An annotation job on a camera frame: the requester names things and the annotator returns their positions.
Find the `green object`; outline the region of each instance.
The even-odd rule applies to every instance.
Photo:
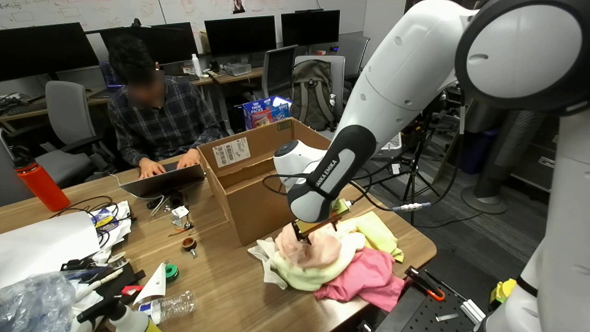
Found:
[[[179,268],[175,264],[166,264],[166,283],[179,279]]]

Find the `dark hair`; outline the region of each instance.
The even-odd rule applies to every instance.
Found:
[[[157,78],[147,46],[133,35],[120,35],[112,41],[109,63],[123,85],[151,85]]]

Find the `man's hand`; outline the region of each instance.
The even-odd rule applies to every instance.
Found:
[[[181,168],[192,168],[199,164],[199,152],[190,148],[181,159],[179,159],[179,164],[177,164],[177,170]]]
[[[144,157],[140,161],[140,179],[147,179],[147,177],[153,177],[153,176],[160,176],[160,174],[166,174],[164,166]]]

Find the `screwdriver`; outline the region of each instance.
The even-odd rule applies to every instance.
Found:
[[[415,283],[429,299],[435,303],[444,303],[446,294],[428,277],[424,277],[417,268],[409,266],[405,275],[411,283]]]
[[[474,323],[479,325],[485,319],[485,314],[481,312],[481,308],[472,301],[463,297],[457,290],[453,290],[450,284],[446,284],[444,281],[439,281],[437,277],[433,277],[429,271],[424,270],[424,275],[428,275],[431,281],[442,284],[448,292],[452,292],[459,303],[461,303],[461,310],[463,314]]]

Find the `laptop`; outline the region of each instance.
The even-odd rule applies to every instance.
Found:
[[[166,174],[147,177],[147,179],[136,179],[122,185],[122,188],[136,198],[155,198],[155,196],[166,196],[169,192],[177,192],[182,187],[188,187],[192,183],[205,179],[205,172],[199,164],[192,168],[177,170],[177,163],[169,163],[169,164],[164,164],[164,168],[166,168]]]

